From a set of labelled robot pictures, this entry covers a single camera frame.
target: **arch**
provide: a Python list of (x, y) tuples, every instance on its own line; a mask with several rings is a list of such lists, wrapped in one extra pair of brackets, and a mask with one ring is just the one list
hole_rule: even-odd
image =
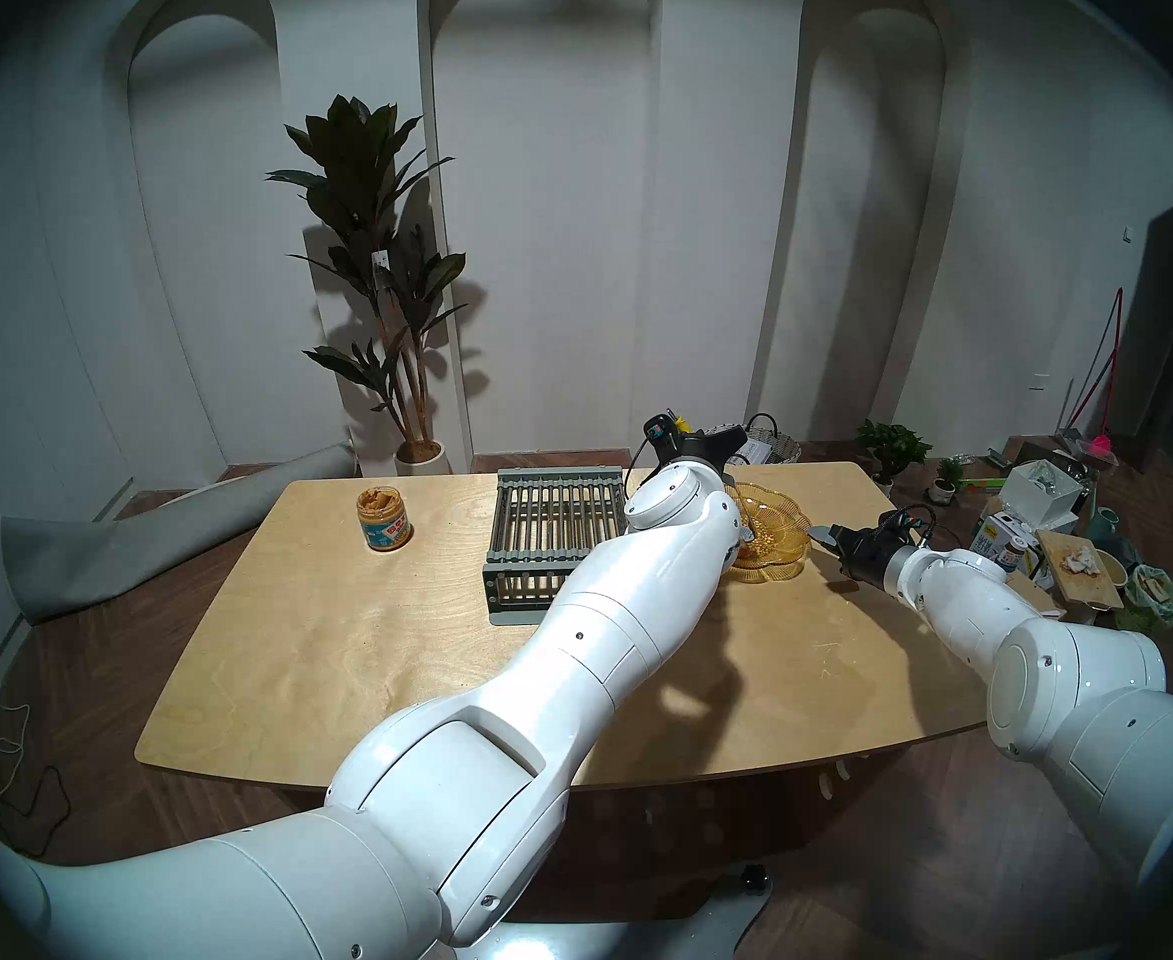
[(165, 0), (128, 73), (134, 177), (160, 285), (228, 464), (344, 439), (333, 383), (300, 357), (314, 295), (291, 276), (289, 142), (269, 0)]
[[(474, 451), (622, 446), (649, 168), (652, 2), (419, 5), (428, 153), (460, 156), (433, 173), (432, 195), (436, 239), (468, 252), (454, 293), (472, 309), (450, 347), (466, 361), (466, 374), (454, 377), (463, 379)], [(605, 31), (606, 40), (592, 36)], [(557, 83), (556, 68), (584, 70)], [(536, 96), (480, 109), (486, 87), (503, 95), (537, 82)], [(603, 100), (588, 104), (592, 87), (611, 109)], [(564, 127), (565, 113), (578, 126)], [(592, 135), (577, 146), (596, 156), (569, 163), (574, 149), (560, 141), (582, 128)], [(564, 207), (570, 197), (576, 205)], [(548, 198), (558, 203), (543, 205)], [(503, 202), (503, 219), (489, 219), (486, 207)], [(562, 221), (555, 230), (551, 209)], [(536, 297), (550, 293), (554, 302), (536, 309)], [(540, 398), (548, 386), (554, 398)]]
[[(748, 398), (748, 411), (780, 414), (799, 438), (852, 437), (865, 414), (896, 410), (945, 242), (967, 102), (965, 45), (936, 16), (924, 0), (804, 0)], [(823, 202), (845, 211), (832, 219)], [(822, 253), (805, 261), (806, 246)], [(841, 255), (847, 266), (833, 268)]]

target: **green plant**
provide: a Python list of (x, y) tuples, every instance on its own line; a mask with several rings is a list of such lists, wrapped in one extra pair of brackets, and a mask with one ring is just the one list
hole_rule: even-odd
[(954, 457), (943, 458), (942, 462), (937, 466), (937, 480), (950, 485), (952, 489), (961, 486), (963, 478), (964, 467)]
[[(440, 158), (411, 176), (409, 170), (426, 153), (421, 150), (396, 169), (395, 155), (419, 121), (421, 116), (413, 116), (396, 127), (394, 104), (369, 111), (358, 99), (337, 96), (326, 116), (306, 117), (305, 130), (284, 127), (324, 174), (286, 169), (266, 176), (270, 182), (304, 189), (303, 198), (311, 212), (341, 242), (340, 246), (328, 248), (330, 264), (300, 253), (289, 256), (346, 280), (368, 299), (378, 324), (381, 359), (371, 339), (364, 350), (352, 343), (350, 357), (335, 347), (316, 347), (306, 351), (306, 356), (379, 396), (381, 400), (374, 412), (389, 414), (405, 439), (401, 457), (407, 461), (425, 461), (439, 452), (428, 414), (426, 334), (462, 309), (452, 306), (436, 312), (445, 288), (466, 266), (465, 253), (426, 253), (420, 225), (395, 227), (395, 200), (433, 168), (453, 160)], [(387, 266), (379, 263), (381, 251), (387, 252)]]
[(880, 478), (894, 478), (909, 464), (923, 464), (925, 454), (934, 449), (934, 445), (923, 442), (914, 430), (870, 420), (859, 426), (857, 442), (876, 455)]

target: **wooden cutting board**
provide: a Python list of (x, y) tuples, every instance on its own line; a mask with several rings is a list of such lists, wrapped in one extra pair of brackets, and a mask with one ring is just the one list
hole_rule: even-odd
[[(1036, 533), (1039, 542), (1044, 546), (1044, 553), (1049, 557), (1049, 567), (1053, 572), (1053, 580), (1057, 588), (1063, 593), (1063, 599), (1069, 603), (1080, 603), (1094, 609), (1119, 609), (1124, 608), (1120, 595), (1116, 590), (1112, 579), (1106, 574), (1106, 566), (1103, 559), (1097, 555), (1091, 540), (1082, 536), (1066, 536), (1062, 533), (1050, 533), (1039, 530)], [(1098, 575), (1080, 574), (1080, 572), (1069, 572), (1063, 567), (1063, 561), (1067, 554), (1074, 553), (1080, 547), (1093, 552), (1093, 562), (1101, 572)]]

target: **small plant pot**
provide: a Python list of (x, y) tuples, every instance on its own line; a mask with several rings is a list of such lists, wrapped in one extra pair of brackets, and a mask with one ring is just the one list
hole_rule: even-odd
[(936, 479), (934, 484), (928, 487), (929, 502), (935, 506), (950, 506), (951, 499), (955, 498), (955, 485), (950, 481), (943, 481), (942, 479)]
[(434, 457), (426, 458), (425, 461), (413, 461), (412, 452), (407, 442), (399, 445), (395, 451), (395, 473), (401, 478), (416, 478), (419, 475), (450, 475), (453, 468), (449, 467), (448, 457), (445, 455), (445, 445), (435, 440), (438, 448)]

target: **jar label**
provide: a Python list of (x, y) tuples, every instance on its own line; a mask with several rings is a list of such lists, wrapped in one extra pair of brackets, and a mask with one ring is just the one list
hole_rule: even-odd
[(389, 550), (408, 534), (408, 513), (401, 512), (389, 522), (364, 522), (360, 520), (360, 526), (364, 527), (364, 539), (367, 540), (372, 549)]

